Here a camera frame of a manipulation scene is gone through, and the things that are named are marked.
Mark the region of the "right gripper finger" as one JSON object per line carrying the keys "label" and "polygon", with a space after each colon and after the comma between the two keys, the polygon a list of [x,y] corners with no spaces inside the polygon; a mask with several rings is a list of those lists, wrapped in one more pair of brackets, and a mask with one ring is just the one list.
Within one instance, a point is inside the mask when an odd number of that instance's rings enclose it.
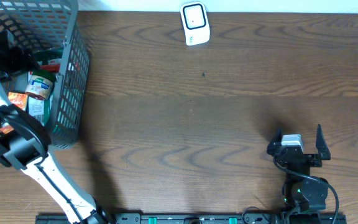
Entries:
{"label": "right gripper finger", "polygon": [[320,124],[317,126],[316,148],[320,155],[330,155],[330,151],[324,139],[323,130]]}
{"label": "right gripper finger", "polygon": [[267,154],[273,156],[275,154],[276,148],[281,145],[281,141],[282,130],[277,129],[277,132],[267,146]]}

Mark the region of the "green lid jar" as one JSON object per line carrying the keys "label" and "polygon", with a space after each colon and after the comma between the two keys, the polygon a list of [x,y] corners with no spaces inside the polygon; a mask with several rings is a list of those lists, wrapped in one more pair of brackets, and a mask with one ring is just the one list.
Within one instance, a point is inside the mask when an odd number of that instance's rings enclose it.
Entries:
{"label": "green lid jar", "polygon": [[57,80],[55,74],[46,70],[35,70],[29,74],[25,94],[36,100],[47,100]]}

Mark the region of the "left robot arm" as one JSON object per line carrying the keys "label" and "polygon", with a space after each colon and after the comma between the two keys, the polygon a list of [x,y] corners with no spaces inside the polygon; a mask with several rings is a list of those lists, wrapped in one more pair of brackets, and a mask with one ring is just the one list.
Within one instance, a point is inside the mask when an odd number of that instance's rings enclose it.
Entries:
{"label": "left robot arm", "polygon": [[35,117],[9,100],[2,82],[32,72],[53,87],[56,76],[42,70],[31,50],[18,47],[9,31],[0,32],[0,163],[34,179],[59,204],[70,223],[115,223],[116,219],[68,175]]}

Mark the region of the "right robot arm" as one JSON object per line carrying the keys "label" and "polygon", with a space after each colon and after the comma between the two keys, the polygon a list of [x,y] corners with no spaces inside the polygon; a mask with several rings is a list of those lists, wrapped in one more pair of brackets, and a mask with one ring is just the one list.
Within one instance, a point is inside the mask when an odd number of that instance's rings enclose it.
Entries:
{"label": "right robot arm", "polygon": [[312,167],[321,167],[331,158],[321,125],[316,131],[317,153],[307,154],[301,135],[278,130],[267,146],[274,165],[285,173],[282,187],[285,208],[270,217],[270,223],[322,223],[320,211],[326,208],[328,181],[310,175]]}

